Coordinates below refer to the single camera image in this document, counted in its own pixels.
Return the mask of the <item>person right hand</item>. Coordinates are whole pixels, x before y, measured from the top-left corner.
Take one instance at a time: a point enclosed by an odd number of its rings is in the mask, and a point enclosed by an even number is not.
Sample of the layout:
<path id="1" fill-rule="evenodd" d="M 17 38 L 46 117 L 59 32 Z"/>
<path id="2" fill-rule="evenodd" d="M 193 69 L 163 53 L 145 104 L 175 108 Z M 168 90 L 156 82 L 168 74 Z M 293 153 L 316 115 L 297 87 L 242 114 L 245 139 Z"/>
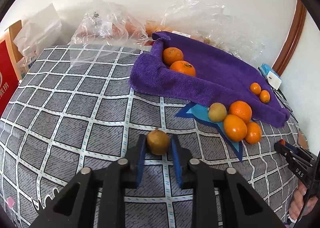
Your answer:
<path id="1" fill-rule="evenodd" d="M 306 187 L 305 185 L 299 180 L 298 186 L 293 193 L 292 200 L 289 207 L 289 216 L 292 220 L 297 220 L 297 218 L 300 215 L 300 212 L 304 205 L 303 196 L 306 194 Z M 318 201 L 318 198 L 316 196 L 313 196 L 309 199 L 306 207 L 304 208 L 304 216 L 309 214 L 314 206 L 316 205 Z"/>

